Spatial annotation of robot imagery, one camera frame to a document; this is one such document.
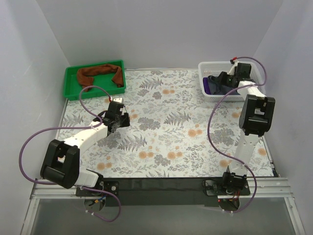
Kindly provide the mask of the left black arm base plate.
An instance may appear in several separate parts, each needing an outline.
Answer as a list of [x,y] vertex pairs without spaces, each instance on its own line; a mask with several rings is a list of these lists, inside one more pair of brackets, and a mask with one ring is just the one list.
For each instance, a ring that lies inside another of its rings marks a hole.
[[[117,196],[118,191],[119,191],[119,182],[100,180],[96,183],[93,189],[101,190],[101,191],[108,191]],[[102,197],[105,194],[101,192],[97,192],[97,191],[86,190],[86,189],[83,189],[82,187],[78,187],[76,189],[75,195],[81,196],[81,197],[97,197],[97,196]]]

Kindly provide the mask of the orange brown towel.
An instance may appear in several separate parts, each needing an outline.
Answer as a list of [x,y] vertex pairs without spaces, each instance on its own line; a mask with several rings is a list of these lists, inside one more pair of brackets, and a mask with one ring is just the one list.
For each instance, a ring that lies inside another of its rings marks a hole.
[[85,88],[93,85],[95,76],[111,73],[113,74],[112,82],[118,88],[123,87],[124,78],[122,68],[113,64],[103,64],[99,66],[80,68],[77,71],[76,78],[78,84],[81,85],[82,88]]

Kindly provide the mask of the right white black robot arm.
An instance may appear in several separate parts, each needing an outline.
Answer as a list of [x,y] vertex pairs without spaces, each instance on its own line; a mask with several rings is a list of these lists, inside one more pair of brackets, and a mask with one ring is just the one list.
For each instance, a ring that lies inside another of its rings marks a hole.
[[273,118],[275,99],[265,96],[254,80],[250,78],[252,66],[231,60],[233,65],[229,72],[221,72],[218,82],[233,88],[244,99],[239,118],[240,139],[235,151],[235,160],[223,174],[222,186],[228,193],[238,194],[248,187],[247,164],[250,162],[257,142],[268,132]]

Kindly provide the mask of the purple towel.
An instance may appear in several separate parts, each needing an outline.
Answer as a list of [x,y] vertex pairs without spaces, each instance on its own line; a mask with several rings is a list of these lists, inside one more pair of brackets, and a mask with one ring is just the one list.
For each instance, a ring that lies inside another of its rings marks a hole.
[[208,95],[211,95],[208,77],[204,77],[202,81],[203,81],[204,92]]

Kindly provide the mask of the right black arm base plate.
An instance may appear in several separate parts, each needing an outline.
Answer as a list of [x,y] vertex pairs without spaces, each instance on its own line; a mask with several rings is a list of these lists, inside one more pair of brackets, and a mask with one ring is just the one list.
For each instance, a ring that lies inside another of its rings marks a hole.
[[243,195],[248,196],[250,195],[250,189],[248,185],[244,186],[243,189],[233,189],[233,188],[227,188],[226,186],[223,186],[220,181],[217,180],[203,180],[202,181],[202,187],[203,191],[207,196],[237,196],[237,195]]

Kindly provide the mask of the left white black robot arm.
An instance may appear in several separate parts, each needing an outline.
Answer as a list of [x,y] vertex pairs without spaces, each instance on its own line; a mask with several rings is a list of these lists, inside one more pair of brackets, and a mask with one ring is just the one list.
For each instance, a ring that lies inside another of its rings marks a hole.
[[129,114],[123,109],[123,99],[115,98],[106,111],[93,119],[88,129],[63,141],[52,140],[48,145],[40,176],[64,188],[95,187],[100,180],[100,174],[80,167],[80,157],[118,128],[130,126]]

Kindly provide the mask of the grey blue towel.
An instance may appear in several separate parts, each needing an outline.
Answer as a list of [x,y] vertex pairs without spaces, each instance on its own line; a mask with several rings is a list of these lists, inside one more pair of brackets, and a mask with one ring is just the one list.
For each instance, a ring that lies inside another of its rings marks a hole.
[[233,88],[227,87],[224,85],[221,85],[220,83],[217,82],[217,77],[214,76],[208,76],[208,94],[210,95],[225,95],[229,91],[231,91]]

